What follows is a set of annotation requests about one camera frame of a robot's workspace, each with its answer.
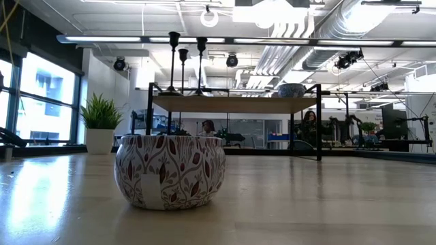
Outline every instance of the security camera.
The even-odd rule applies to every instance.
[[[227,67],[233,68],[238,65],[238,58],[236,58],[236,54],[229,54],[229,57],[227,58]]]
[[[125,57],[118,57],[114,63],[114,69],[116,71],[125,71],[129,68],[125,62]]]

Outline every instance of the ductwork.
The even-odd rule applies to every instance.
[[[319,39],[359,39],[374,29],[395,9],[394,6],[362,5],[362,0],[344,0],[327,21],[315,32]],[[300,48],[290,69],[316,70],[334,58],[337,51]],[[301,62],[299,57],[306,57]]]

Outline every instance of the ceiling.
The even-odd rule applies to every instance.
[[[315,24],[339,2],[339,0],[324,0],[325,7],[316,10]],[[232,37],[269,37],[273,28],[261,29],[254,23],[233,22],[231,17],[234,1],[222,1],[223,7],[218,8],[224,14],[219,14],[219,22],[215,27],[205,27],[200,22],[203,7],[187,7],[184,5],[119,5],[113,3],[85,3],[81,0],[21,0],[21,4],[30,12],[40,17],[60,32],[69,35],[167,35],[169,31],[178,31],[184,36],[232,36]],[[364,38],[394,39],[420,38],[435,39],[436,37],[436,1],[424,0],[422,10],[411,14],[410,9],[393,11],[380,25],[367,33]],[[170,77],[170,46],[157,44],[111,44],[101,45],[101,49],[146,49],[153,55],[161,73],[157,73],[158,82],[168,81]],[[188,48],[190,54],[197,56],[196,47],[180,45],[178,48]],[[256,66],[262,56],[264,46],[208,46],[208,58],[213,59],[212,66],[206,67],[208,77],[235,78],[237,69],[227,68],[225,61],[228,53],[236,53],[238,66]],[[357,87],[364,82],[375,79],[368,65],[379,75],[390,74],[389,83],[401,89],[404,83],[403,74],[419,67],[422,62],[436,61],[436,49],[430,48],[363,48],[367,63],[359,62],[349,70],[338,73],[327,64],[326,71],[315,72],[310,79],[313,82],[325,84],[323,87],[347,89]],[[105,57],[112,61],[113,56]],[[141,62],[141,58],[127,59],[133,66]],[[176,63],[175,77],[181,76],[180,62]],[[193,68],[185,71],[187,77],[195,76]]]

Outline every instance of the table surface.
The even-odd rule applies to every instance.
[[[154,96],[169,112],[291,114],[316,104],[315,98]]]
[[[114,158],[0,163],[0,244],[435,244],[434,165],[228,156],[208,205],[160,212],[124,200]]]

